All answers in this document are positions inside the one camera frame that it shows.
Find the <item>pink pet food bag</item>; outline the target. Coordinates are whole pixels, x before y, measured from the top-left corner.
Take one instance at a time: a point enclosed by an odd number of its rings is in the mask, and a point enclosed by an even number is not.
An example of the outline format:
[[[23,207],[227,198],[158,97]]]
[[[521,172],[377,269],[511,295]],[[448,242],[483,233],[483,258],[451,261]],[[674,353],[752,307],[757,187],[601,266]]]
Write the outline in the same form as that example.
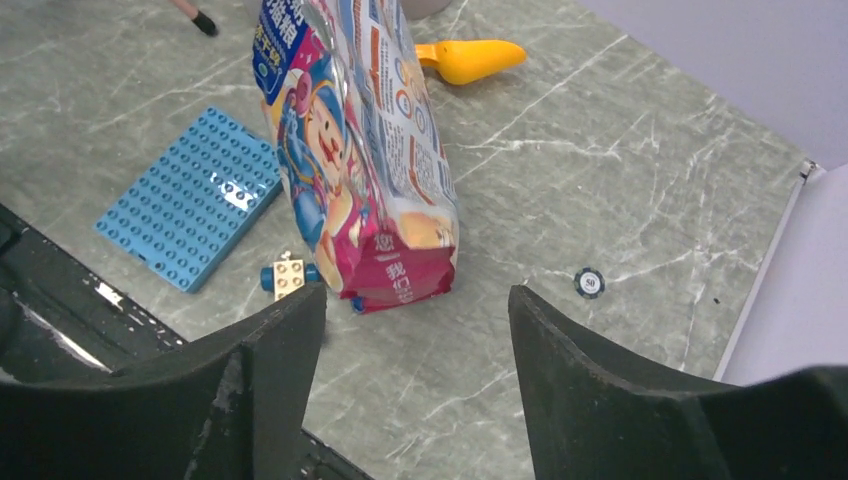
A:
[[[325,284],[361,313],[449,292],[457,197],[400,3],[264,1],[253,72]]]

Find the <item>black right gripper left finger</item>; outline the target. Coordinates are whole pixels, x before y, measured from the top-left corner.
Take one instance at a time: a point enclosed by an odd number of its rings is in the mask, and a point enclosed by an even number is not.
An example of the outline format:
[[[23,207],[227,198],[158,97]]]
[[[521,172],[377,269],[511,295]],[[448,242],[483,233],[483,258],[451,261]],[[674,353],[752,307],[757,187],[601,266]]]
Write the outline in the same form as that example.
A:
[[[326,322],[306,286],[111,374],[1,387],[5,479],[286,479]]]

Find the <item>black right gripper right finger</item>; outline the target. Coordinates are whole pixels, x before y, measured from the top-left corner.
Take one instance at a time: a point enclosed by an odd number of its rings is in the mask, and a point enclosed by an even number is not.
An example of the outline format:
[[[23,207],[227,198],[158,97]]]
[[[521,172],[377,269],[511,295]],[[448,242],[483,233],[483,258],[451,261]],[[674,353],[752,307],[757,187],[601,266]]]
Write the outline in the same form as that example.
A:
[[[508,299],[538,479],[843,479],[847,370],[733,386],[636,354],[528,287]]]

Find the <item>yellow plastic scoop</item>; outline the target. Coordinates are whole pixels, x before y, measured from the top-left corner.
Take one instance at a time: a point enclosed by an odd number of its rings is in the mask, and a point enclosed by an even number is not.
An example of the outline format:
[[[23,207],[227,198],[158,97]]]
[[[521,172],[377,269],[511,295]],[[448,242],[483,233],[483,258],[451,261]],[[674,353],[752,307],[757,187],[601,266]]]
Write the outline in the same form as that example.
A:
[[[522,64],[527,53],[521,46],[495,39],[445,40],[416,44],[423,67],[434,69],[444,81],[463,86]]]

